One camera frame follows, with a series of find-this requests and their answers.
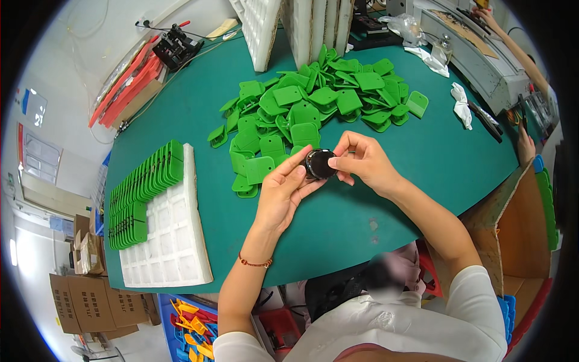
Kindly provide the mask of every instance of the person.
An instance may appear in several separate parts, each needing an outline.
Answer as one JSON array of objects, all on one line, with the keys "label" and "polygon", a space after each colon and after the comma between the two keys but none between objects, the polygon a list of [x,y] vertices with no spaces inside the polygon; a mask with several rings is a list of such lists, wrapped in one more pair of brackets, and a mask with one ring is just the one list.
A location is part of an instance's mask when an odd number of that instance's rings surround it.
[{"label": "person", "polygon": [[[559,106],[557,103],[557,96],[553,88],[549,85],[545,77],[537,68],[535,62],[525,53],[521,47],[519,47],[515,41],[497,24],[497,21],[494,19],[490,10],[479,9],[478,7],[474,6],[472,8],[472,13],[474,16],[477,16],[483,19],[489,28],[494,31],[505,43],[507,48],[512,52],[512,54],[517,58],[517,60],[521,63],[525,72],[529,76],[531,82],[533,82],[545,100],[547,101],[547,105],[549,107],[549,111],[553,116],[554,123],[559,121]],[[563,131],[561,129],[560,123],[557,123],[555,129],[553,130],[549,140],[545,144],[541,155],[543,156],[543,161],[545,167],[549,170],[549,174],[554,174],[554,165],[555,165],[555,146],[560,143],[563,139]],[[519,140],[517,149],[519,152],[519,163],[521,166],[526,165],[530,160],[535,157],[535,144],[533,139],[527,135],[527,132],[523,127],[519,127]]]},{"label": "person", "polygon": [[[255,221],[219,293],[216,362],[273,361],[256,339],[251,311],[279,237],[300,202],[325,182],[305,178],[300,162],[311,150],[304,147],[263,181]],[[284,361],[502,360],[507,342],[501,309],[459,219],[400,175],[374,138],[345,131],[334,153],[328,165],[340,181],[354,186],[355,174],[376,197],[396,204],[445,261],[452,278],[446,314],[421,309],[412,288],[387,304],[359,295],[316,319]]]}]

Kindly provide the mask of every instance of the teal workbench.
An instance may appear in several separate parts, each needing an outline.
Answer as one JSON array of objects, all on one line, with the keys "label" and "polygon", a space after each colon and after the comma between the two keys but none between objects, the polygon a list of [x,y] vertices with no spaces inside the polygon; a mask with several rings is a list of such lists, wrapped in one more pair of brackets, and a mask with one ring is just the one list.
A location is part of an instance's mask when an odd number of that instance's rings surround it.
[{"label": "teal workbench", "polygon": [[[320,130],[321,146],[333,149],[345,130],[375,137],[404,177],[459,215],[515,170],[516,131],[505,130],[503,143],[499,144],[474,116],[473,130],[464,130],[453,113],[455,100],[450,90],[452,82],[462,84],[467,97],[474,100],[469,87],[452,71],[450,78],[430,71],[421,59],[405,53],[401,46],[350,52],[345,56],[357,58],[362,64],[385,57],[395,65],[396,74],[405,78],[410,91],[417,90],[430,100],[423,119],[410,115],[403,126],[392,125],[384,133],[377,133],[360,120],[345,123],[334,118]],[[239,95],[240,82],[266,81],[280,70],[295,70],[283,30],[278,30],[267,73],[254,72],[243,39],[224,43],[193,60],[115,141],[107,195],[170,139],[194,147],[199,212],[215,279],[200,286],[136,290],[210,293],[221,288],[254,220],[259,196],[240,199],[231,191],[235,174],[229,143],[211,148],[207,135],[225,123],[218,110]],[[372,221],[378,225],[375,231],[370,225]],[[379,252],[399,248],[419,236],[419,230],[395,205],[376,196],[359,179],[350,187],[333,178],[299,206],[277,245],[273,265],[263,284],[274,286],[334,272],[367,261]],[[124,288],[119,253],[108,247],[107,237],[105,254],[111,286]]]}]

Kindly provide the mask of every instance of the white tissue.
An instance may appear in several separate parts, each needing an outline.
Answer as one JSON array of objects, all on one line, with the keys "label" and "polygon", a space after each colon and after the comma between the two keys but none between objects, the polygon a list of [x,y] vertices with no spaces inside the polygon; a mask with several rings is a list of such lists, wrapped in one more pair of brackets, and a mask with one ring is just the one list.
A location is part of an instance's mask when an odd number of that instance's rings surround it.
[{"label": "white tissue", "polygon": [[463,121],[464,127],[467,130],[472,130],[471,126],[472,114],[470,112],[470,109],[468,108],[467,94],[464,92],[464,88],[460,84],[453,82],[450,93],[456,100],[455,103],[456,115],[459,116],[460,119]]},{"label": "white tissue", "polygon": [[435,73],[438,73],[444,77],[449,78],[450,74],[448,73],[448,66],[442,65],[436,58],[430,55],[429,52],[426,50],[419,48],[419,47],[404,47],[409,53],[414,54],[422,59],[422,61]]}]

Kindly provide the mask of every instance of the black circular object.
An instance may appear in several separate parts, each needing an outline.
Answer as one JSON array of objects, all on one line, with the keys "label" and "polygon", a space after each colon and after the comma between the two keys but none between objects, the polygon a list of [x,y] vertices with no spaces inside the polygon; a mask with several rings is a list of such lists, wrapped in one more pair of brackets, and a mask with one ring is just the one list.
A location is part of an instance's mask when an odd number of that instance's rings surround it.
[{"label": "black circular object", "polygon": [[336,155],[328,149],[312,149],[302,161],[302,165],[306,168],[306,176],[317,180],[326,180],[334,176],[338,170],[328,166],[328,160],[332,157]]}]

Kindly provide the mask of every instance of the bracelet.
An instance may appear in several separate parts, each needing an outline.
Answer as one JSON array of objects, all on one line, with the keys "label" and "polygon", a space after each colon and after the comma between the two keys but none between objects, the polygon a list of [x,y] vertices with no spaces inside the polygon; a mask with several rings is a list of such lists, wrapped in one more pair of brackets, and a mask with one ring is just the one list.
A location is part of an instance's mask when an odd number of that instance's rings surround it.
[{"label": "bracelet", "polygon": [[273,263],[273,261],[271,259],[267,260],[265,263],[263,264],[251,264],[248,263],[247,260],[245,259],[241,259],[241,251],[237,254],[237,256],[239,257],[239,260],[241,261],[241,263],[243,265],[249,265],[249,266],[263,266],[265,267],[265,269],[269,268],[269,266]]}]

